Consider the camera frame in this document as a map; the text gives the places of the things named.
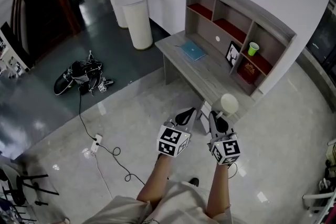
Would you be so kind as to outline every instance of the person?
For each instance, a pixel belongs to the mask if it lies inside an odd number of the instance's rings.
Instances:
[[[210,193],[205,193],[197,178],[189,183],[168,180],[171,162],[172,157],[160,154],[136,199],[116,196],[83,224],[232,224],[228,166],[217,164]]]

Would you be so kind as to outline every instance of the desk leg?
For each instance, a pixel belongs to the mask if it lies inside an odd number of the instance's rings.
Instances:
[[[164,64],[164,77],[166,80],[166,85],[168,85],[174,80],[178,79],[179,73],[165,55],[163,56],[163,64]]]
[[[203,101],[201,107],[200,107],[199,110],[198,110],[198,113],[197,113],[197,115],[196,115],[196,119],[197,119],[197,120],[199,120],[199,119],[201,118],[201,116],[202,116],[202,110],[201,110],[201,109],[202,109],[204,103],[205,103],[205,100]]]

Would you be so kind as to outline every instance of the small black frame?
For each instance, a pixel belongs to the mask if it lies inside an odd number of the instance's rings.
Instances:
[[[233,67],[234,65],[233,60],[237,61],[239,52],[240,52],[240,47],[237,44],[235,44],[233,41],[231,41],[230,46],[227,49],[227,53],[225,55],[225,59],[229,62],[231,67]]]

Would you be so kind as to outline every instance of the green cup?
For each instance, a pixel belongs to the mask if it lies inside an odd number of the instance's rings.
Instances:
[[[259,49],[259,45],[258,44],[254,43],[254,42],[250,42],[250,47],[249,47],[247,53],[248,53],[248,55],[253,56],[258,49]]]

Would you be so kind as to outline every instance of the blue book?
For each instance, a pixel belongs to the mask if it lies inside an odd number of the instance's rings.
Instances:
[[[188,41],[186,44],[183,44],[180,48],[194,61],[199,60],[199,58],[202,58],[203,56],[206,55],[206,53],[192,41]]]

